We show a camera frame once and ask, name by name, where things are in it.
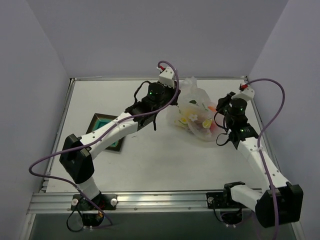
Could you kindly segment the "translucent plastic bag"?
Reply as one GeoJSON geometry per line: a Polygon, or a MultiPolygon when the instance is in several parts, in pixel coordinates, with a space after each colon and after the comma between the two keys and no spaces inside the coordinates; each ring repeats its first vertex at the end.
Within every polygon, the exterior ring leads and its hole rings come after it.
{"type": "Polygon", "coordinates": [[[219,126],[223,124],[224,116],[216,112],[217,104],[211,101],[204,89],[198,87],[195,77],[182,80],[179,90],[177,105],[166,108],[168,124],[203,141],[214,142],[223,132],[219,126]]]}

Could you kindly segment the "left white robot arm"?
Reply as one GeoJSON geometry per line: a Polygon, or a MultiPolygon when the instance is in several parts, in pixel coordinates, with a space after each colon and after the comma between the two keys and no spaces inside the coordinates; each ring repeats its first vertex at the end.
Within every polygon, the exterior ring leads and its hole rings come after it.
{"type": "Polygon", "coordinates": [[[171,81],[172,86],[163,80],[150,82],[147,95],[125,109],[118,117],[106,125],[80,137],[69,135],[62,148],[59,162],[72,178],[75,186],[84,195],[83,204],[90,210],[100,206],[100,190],[93,174],[93,160],[107,147],[138,132],[148,124],[155,124],[158,113],[169,105],[176,105],[180,93],[179,82],[171,81]]]}

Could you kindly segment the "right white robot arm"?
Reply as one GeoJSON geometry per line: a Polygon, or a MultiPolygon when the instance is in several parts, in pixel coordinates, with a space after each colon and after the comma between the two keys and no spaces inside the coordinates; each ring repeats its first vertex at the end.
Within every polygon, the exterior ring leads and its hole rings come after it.
{"type": "Polygon", "coordinates": [[[227,206],[241,204],[252,210],[264,227],[298,222],[301,217],[303,190],[291,184],[263,150],[258,133],[245,115],[250,96],[234,92],[218,100],[216,111],[223,115],[228,142],[238,150],[258,177],[262,192],[244,182],[226,183],[222,200],[227,206]]]}

